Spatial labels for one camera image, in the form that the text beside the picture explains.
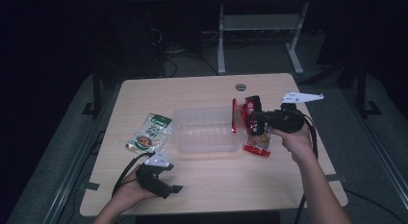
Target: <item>red object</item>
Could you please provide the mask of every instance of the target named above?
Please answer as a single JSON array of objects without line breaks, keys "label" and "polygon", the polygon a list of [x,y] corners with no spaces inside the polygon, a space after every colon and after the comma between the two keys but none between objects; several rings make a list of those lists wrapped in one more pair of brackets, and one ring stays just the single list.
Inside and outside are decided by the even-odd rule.
[{"label": "red object", "polygon": [[232,100],[232,133],[237,133],[237,124],[235,123],[235,108],[237,107],[237,99]]},{"label": "red object", "polygon": [[251,117],[252,112],[262,110],[261,99],[259,96],[245,98],[245,104],[241,108],[242,120],[245,122],[245,128],[249,135],[258,136],[265,132],[265,122],[258,122]]},{"label": "red object", "polygon": [[251,154],[255,154],[259,156],[269,157],[270,155],[270,151],[268,149],[264,149],[264,148],[253,146],[253,145],[244,144],[242,149]]}]

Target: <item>wooden table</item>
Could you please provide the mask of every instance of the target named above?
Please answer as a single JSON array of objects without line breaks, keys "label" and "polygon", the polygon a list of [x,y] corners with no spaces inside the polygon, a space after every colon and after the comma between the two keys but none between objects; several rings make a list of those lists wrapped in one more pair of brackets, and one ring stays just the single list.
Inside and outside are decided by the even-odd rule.
[{"label": "wooden table", "polygon": [[[236,84],[245,84],[237,91]],[[261,74],[176,79],[132,80],[123,83],[106,131],[80,212],[97,215],[110,200],[120,173],[136,154],[125,144],[138,131],[150,112],[172,117],[180,108],[230,106],[233,98],[259,95],[264,111],[279,109],[282,96],[298,91],[290,74]],[[297,107],[309,114],[304,104]],[[303,194],[300,173],[291,154],[275,137],[271,156],[258,158],[237,152],[181,154],[172,139],[165,149],[175,166],[160,179],[184,186],[167,199],[140,202],[125,214],[176,214],[203,212],[270,211],[297,208]],[[336,174],[318,137],[319,163],[326,175]],[[330,182],[342,206],[347,203],[339,181]]]}]

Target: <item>green snack bag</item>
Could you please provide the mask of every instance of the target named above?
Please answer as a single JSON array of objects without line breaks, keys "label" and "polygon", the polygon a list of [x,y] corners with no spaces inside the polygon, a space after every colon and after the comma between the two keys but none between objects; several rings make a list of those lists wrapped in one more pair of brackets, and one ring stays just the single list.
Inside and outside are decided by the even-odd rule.
[{"label": "green snack bag", "polygon": [[168,117],[150,113],[126,147],[139,154],[160,150],[171,135],[171,121]]}]

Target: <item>snack bag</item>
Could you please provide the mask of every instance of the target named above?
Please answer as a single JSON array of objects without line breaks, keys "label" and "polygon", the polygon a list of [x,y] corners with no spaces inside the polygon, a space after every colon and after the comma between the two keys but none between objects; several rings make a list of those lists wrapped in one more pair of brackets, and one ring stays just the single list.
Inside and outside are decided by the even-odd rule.
[{"label": "snack bag", "polygon": [[171,121],[168,117],[150,113],[126,147],[138,154],[160,150],[171,135]]},{"label": "snack bag", "polygon": [[255,155],[268,157],[270,155],[271,136],[266,134],[265,121],[254,120],[254,118],[250,116],[252,112],[261,111],[262,104],[259,96],[245,98],[245,104],[241,108],[241,114],[246,133],[248,134],[248,140],[243,145],[243,150]]}]

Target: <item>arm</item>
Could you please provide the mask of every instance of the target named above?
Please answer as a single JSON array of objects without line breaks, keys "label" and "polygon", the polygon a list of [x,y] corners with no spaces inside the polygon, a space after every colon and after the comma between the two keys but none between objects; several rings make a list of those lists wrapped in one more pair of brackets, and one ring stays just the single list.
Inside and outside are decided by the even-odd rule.
[{"label": "arm", "polygon": [[155,194],[142,188],[136,181],[136,170],[129,173],[121,186],[102,211],[93,220],[93,224],[115,223],[116,218],[126,210],[131,209],[141,200],[157,197]]},{"label": "arm", "polygon": [[307,125],[293,134],[278,130],[271,132],[282,137],[283,146],[292,153],[293,160],[299,166],[312,223],[351,223],[313,153]]}]

